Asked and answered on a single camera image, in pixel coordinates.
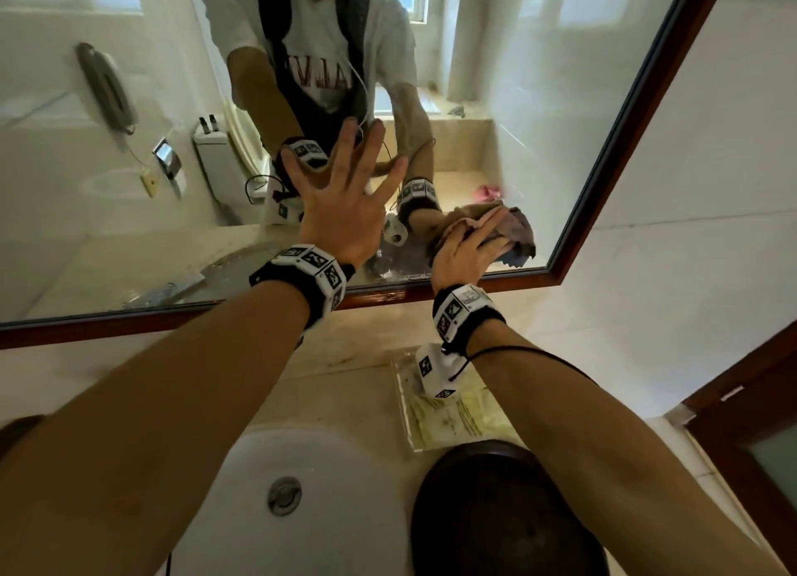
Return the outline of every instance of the short sleeve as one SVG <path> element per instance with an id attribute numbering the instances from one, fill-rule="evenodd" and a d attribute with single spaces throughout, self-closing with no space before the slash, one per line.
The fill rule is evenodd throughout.
<path id="1" fill-rule="evenodd" d="M 382 8 L 376 51 L 376 80 L 387 89 L 403 83 L 417 87 L 415 37 L 410 27 L 410 15 L 399 0 L 384 0 Z"/>
<path id="2" fill-rule="evenodd" d="M 239 47 L 263 49 L 246 16 L 242 0 L 203 0 L 210 35 L 224 62 Z"/>

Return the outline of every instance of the white t-shirt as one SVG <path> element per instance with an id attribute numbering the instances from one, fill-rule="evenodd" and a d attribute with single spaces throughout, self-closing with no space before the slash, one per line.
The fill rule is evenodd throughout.
<path id="1" fill-rule="evenodd" d="M 258 47 L 274 63 L 258 0 L 203 1 L 213 42 L 225 62 L 239 47 Z M 291 9 L 291 27 L 283 43 L 293 77 L 316 103 L 332 112 L 352 83 L 360 83 L 347 63 L 348 44 L 338 25 L 335 0 L 291 0 Z M 402 83 L 418 85 L 415 39 L 409 16 L 399 0 L 371 0 L 364 43 L 363 80 L 372 118 L 376 83 L 388 93 Z M 243 108 L 235 95 L 233 99 Z"/>

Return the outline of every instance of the white cable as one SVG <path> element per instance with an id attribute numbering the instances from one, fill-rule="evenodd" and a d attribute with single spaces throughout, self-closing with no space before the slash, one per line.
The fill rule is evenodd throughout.
<path id="1" fill-rule="evenodd" d="M 331 32 L 330 32 L 328 29 L 327 29 L 327 26 L 326 26 L 325 24 L 322 24 L 321 26 L 324 28 L 324 32 L 325 32 L 325 33 L 327 33 L 327 39 L 329 39 L 329 43 L 330 43 L 331 45 L 334 45 L 334 44 L 335 44 L 335 39 L 332 37 L 332 33 L 331 33 Z M 365 45 L 363 45 L 363 50 L 364 50 L 364 52 L 363 52 L 363 56 L 365 56 Z M 362 121 L 360 121 L 360 122 L 359 122 L 359 127 L 360 127 L 360 128 L 363 130 L 363 131 L 365 131 L 365 130 L 363 129 L 363 127 L 364 127 L 365 123 L 366 123 L 366 122 L 367 122 L 367 120 L 368 120 L 368 110 L 369 110 L 369 109 L 370 109 L 370 107 L 371 107 L 371 97 L 370 97 L 370 96 L 369 96 L 369 94 L 368 94 L 368 87 L 367 87 L 367 85 L 365 84 L 365 81 L 364 81 L 364 80 L 363 80 L 363 78 L 362 78 L 362 77 L 359 75 L 359 73 L 357 72 L 357 70 L 355 70 L 355 69 L 354 69 L 354 65 L 353 65 L 353 64 L 352 64 L 352 63 L 349 61 L 348 54 L 346 54 L 346 55 L 344 56 L 344 61 L 346 62 L 346 64 L 348 64 L 348 67 L 352 69 L 352 74 L 353 74 L 355 77 L 357 77 L 357 80 L 360 82 L 360 85 L 362 85 L 362 86 L 363 86 L 363 89 L 365 90 L 365 101 L 366 101 L 366 112 L 365 112 L 365 118 L 364 118 Z"/>

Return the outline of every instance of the wristband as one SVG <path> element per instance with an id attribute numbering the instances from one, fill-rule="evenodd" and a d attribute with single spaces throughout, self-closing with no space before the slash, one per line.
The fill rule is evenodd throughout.
<path id="1" fill-rule="evenodd" d="M 294 244 L 250 276 L 249 284 L 281 280 L 299 289 L 310 307 L 307 330 L 340 305 L 353 270 L 312 244 Z"/>
<path id="2" fill-rule="evenodd" d="M 410 226 L 410 214 L 419 208 L 433 208 L 442 211 L 434 184 L 424 178 L 409 180 L 398 196 L 398 220 Z"/>
<path id="3" fill-rule="evenodd" d="M 309 140 L 307 138 L 288 138 L 285 140 L 284 145 L 293 151 L 296 158 L 305 162 L 312 168 L 321 168 L 329 163 L 329 157 L 315 140 Z M 299 192 L 293 185 L 291 177 L 288 175 L 288 172 L 285 170 L 285 165 L 282 162 L 282 151 L 280 151 L 274 161 L 274 170 L 284 186 L 283 191 L 274 192 L 274 200 L 276 202 L 282 202 L 287 198 L 298 197 Z"/>
<path id="4" fill-rule="evenodd" d="M 465 356 L 468 341 L 485 320 L 506 320 L 482 289 L 473 284 L 441 290 L 432 307 L 434 327 L 443 339 L 444 349 Z"/>

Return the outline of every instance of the black vest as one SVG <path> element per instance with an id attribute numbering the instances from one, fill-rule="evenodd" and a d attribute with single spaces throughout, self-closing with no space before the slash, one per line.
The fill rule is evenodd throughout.
<path id="1" fill-rule="evenodd" d="M 319 106 L 294 79 L 283 43 L 293 21 L 291 0 L 258 0 L 258 4 L 263 32 L 274 53 L 276 86 L 288 100 L 304 136 L 315 140 L 324 152 L 331 154 L 344 119 L 356 117 L 363 121 L 366 118 L 368 96 L 365 88 L 352 74 L 352 88 L 347 91 L 338 110 L 329 113 Z M 338 26 L 348 43 L 349 61 L 363 80 L 365 24 L 370 4 L 371 0 L 335 0 Z"/>

